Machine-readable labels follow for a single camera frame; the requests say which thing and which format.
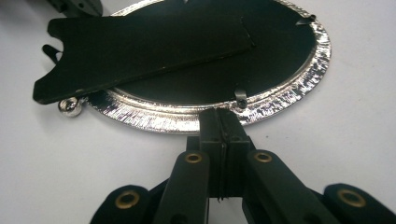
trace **white background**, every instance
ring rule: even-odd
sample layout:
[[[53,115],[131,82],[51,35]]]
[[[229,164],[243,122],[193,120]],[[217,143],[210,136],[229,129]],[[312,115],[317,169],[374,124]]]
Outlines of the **white background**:
[[[106,14],[134,1],[102,1]],[[287,111],[246,127],[311,189],[360,187],[396,211],[396,1],[294,0],[332,41],[330,69]],[[44,44],[61,17],[45,1],[0,1],[0,223],[89,223],[112,190],[155,187],[186,136],[124,126],[86,106],[75,119],[32,99],[53,67]],[[247,223],[241,201],[211,202],[209,223]]]

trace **black metal bracket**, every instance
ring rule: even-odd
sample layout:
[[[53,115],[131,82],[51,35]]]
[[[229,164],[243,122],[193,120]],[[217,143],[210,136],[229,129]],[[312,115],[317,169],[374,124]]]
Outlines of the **black metal bracket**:
[[[52,20],[49,33],[63,41],[64,52],[57,62],[54,49],[43,47],[56,66],[35,83],[34,99],[50,104],[250,51],[252,42],[241,20],[235,16]]]
[[[116,189],[92,224],[204,224],[208,199],[228,197],[243,198],[249,224],[396,223],[361,189],[336,184],[320,195],[307,188],[276,154],[257,150],[229,110],[203,111],[200,128],[199,137],[188,137],[168,180],[150,191]]]

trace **silver ball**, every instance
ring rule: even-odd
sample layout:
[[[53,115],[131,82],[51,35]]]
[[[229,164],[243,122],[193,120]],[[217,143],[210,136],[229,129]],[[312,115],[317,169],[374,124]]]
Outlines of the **silver ball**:
[[[78,98],[72,97],[59,102],[58,109],[65,116],[73,118],[81,113],[82,103]]]

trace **metal rim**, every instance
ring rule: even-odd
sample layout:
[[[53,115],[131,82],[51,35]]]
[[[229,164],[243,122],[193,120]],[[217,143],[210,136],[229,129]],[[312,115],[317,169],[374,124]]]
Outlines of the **metal rim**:
[[[132,200],[125,202],[123,198],[127,196],[132,196],[133,197]],[[136,191],[126,190],[122,194],[120,194],[119,197],[117,197],[115,204],[119,209],[128,209],[137,205],[139,200],[140,200],[140,196]]]
[[[161,1],[144,0],[118,11],[112,16],[125,16],[141,7]],[[276,1],[303,17],[311,15],[293,3],[285,0]],[[116,88],[91,94],[88,103],[112,119],[137,129],[158,133],[197,133],[199,132],[199,112],[213,107],[230,109],[237,115],[242,125],[270,118],[311,92],[323,79],[329,67],[332,53],[330,38],[317,20],[312,21],[310,27],[317,40],[311,58],[289,80],[270,90],[248,97],[245,109],[240,109],[236,101],[208,105],[174,105],[152,102],[126,94]]]
[[[185,158],[188,163],[198,163],[202,160],[202,156],[198,153],[190,153]]]
[[[366,205],[366,201],[364,200],[359,193],[350,190],[350,189],[340,189],[337,192],[338,198],[346,204],[349,204],[353,207],[364,207]]]
[[[265,152],[258,152],[256,155],[254,155],[254,159],[260,162],[270,162],[272,161],[272,156]]]

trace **small metal bead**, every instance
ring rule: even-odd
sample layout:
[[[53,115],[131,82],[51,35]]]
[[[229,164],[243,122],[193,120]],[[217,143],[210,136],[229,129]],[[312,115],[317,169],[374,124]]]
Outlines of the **small metal bead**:
[[[73,118],[81,113],[82,102],[76,97],[65,99],[59,102],[58,109],[65,116]]]

